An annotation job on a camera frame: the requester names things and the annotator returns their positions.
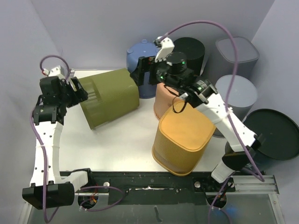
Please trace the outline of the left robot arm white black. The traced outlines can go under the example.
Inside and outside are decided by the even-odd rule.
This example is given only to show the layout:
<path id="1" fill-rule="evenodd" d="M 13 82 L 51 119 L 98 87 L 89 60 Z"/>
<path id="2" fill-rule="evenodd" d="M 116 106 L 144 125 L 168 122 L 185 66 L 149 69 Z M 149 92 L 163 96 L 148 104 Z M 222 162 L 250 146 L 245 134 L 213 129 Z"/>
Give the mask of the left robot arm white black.
<path id="1" fill-rule="evenodd" d="M 41 95 L 30 124 L 36 136 L 34 171 L 22 198 L 38 210 L 69 206 L 75 192 L 93 190 L 95 180 L 89 168 L 76 169 L 62 178 L 59 170 L 60 137 L 67 109 L 88 99 L 76 77 L 66 81 L 58 76 L 40 80 Z"/>

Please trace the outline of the dark navy round bin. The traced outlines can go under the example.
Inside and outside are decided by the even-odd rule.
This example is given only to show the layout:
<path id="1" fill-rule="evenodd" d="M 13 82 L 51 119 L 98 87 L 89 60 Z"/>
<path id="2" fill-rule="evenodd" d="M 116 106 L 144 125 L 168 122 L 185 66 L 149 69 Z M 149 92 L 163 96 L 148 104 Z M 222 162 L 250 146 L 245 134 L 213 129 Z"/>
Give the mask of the dark navy round bin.
<path id="1" fill-rule="evenodd" d="M 299 155 L 299 126 L 285 114 L 272 109 L 258 109 L 247 115 L 244 124 L 265 138 L 253 157 L 260 171 Z"/>

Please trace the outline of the tan mesh square basket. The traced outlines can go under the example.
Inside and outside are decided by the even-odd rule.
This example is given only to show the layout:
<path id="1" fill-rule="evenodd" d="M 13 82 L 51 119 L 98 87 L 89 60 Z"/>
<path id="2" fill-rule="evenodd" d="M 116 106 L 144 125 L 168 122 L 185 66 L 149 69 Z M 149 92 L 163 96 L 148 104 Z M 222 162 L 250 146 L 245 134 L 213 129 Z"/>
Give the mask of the tan mesh square basket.
<path id="1" fill-rule="evenodd" d="M 153 159 L 176 176 L 190 174 L 202 158 L 216 129 L 201 112 L 184 101 L 174 103 L 159 120 L 152 146 Z"/>

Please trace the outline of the light grey round bin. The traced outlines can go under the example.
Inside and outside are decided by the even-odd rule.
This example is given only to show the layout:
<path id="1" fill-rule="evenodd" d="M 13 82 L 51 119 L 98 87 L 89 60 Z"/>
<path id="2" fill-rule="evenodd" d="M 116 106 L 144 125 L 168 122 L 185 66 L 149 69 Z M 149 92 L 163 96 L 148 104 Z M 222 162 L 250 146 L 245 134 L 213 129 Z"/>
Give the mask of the light grey round bin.
<path id="1" fill-rule="evenodd" d="M 232 75 L 225 75 L 221 77 L 215 85 L 224 101 L 231 78 Z M 234 114 L 240 121 L 244 120 L 256 100 L 257 90 L 255 86 L 248 79 L 236 75 L 229 94 L 228 106 L 233 108 Z"/>

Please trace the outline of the green mesh square basket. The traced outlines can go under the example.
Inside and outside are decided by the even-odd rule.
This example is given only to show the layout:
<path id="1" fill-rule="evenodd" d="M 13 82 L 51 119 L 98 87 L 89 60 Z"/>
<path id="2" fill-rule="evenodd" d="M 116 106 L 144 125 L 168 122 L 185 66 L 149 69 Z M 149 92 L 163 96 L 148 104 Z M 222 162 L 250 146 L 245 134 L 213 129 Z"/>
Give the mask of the green mesh square basket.
<path id="1" fill-rule="evenodd" d="M 126 68 L 78 79 L 88 93 L 81 108 L 90 129 L 118 119 L 139 107 L 138 87 Z"/>

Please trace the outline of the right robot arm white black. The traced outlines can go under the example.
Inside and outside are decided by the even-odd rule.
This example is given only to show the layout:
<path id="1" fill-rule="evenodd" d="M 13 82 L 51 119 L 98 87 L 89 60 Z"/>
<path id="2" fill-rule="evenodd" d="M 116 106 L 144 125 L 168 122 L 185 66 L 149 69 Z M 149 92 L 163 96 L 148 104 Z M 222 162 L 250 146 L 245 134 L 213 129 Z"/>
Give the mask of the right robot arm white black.
<path id="1" fill-rule="evenodd" d="M 238 119 L 213 84 L 196 79 L 193 70 L 187 68 L 185 54 L 174 52 L 163 59 L 141 56 L 130 76 L 137 85 L 141 85 L 146 72 L 149 73 L 149 84 L 163 83 L 177 90 L 177 97 L 204 114 L 227 140 L 230 150 L 212 171 L 208 179 L 210 189 L 220 190 L 235 171 L 248 172 L 264 181 L 253 160 L 264 141 L 263 136 L 248 129 Z"/>

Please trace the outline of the tan round bin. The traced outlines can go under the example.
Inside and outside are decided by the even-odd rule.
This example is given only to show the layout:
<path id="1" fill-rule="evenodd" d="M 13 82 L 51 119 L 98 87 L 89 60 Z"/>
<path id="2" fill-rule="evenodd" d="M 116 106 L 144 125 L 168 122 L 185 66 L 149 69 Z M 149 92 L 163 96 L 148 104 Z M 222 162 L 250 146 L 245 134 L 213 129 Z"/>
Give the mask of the tan round bin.
<path id="1" fill-rule="evenodd" d="M 163 83 L 157 85 L 153 110 L 158 120 L 160 120 L 168 110 L 172 111 L 174 103 L 181 101 L 179 98 L 175 98 L 175 95 L 172 95 L 169 91 L 178 95 L 176 90 L 169 87 L 165 88 Z"/>

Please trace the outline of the black ribbed round bin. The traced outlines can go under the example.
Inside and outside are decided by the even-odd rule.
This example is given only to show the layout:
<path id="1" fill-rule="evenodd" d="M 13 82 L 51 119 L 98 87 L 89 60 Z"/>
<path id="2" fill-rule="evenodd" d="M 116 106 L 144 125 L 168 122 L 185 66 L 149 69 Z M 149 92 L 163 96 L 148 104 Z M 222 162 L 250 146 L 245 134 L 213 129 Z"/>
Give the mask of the black ribbed round bin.
<path id="1" fill-rule="evenodd" d="M 181 37 L 174 41 L 174 45 L 173 51 L 186 55 L 187 68 L 193 70 L 196 76 L 200 76 L 206 51 L 204 44 L 195 38 Z"/>

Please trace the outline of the grey mesh square basket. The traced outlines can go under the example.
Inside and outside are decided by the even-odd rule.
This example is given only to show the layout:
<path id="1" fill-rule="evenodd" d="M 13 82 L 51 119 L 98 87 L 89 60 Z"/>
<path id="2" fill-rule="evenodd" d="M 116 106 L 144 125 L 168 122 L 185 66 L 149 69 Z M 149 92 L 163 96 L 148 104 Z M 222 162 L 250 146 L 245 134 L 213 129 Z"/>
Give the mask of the grey mesh square basket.
<path id="1" fill-rule="evenodd" d="M 238 52 L 237 75 L 249 79 L 252 70 L 259 59 L 255 46 L 244 37 L 234 37 Z M 235 54 L 230 39 L 217 40 L 211 48 L 210 55 L 204 67 L 202 78 L 216 84 L 218 79 L 233 74 Z"/>

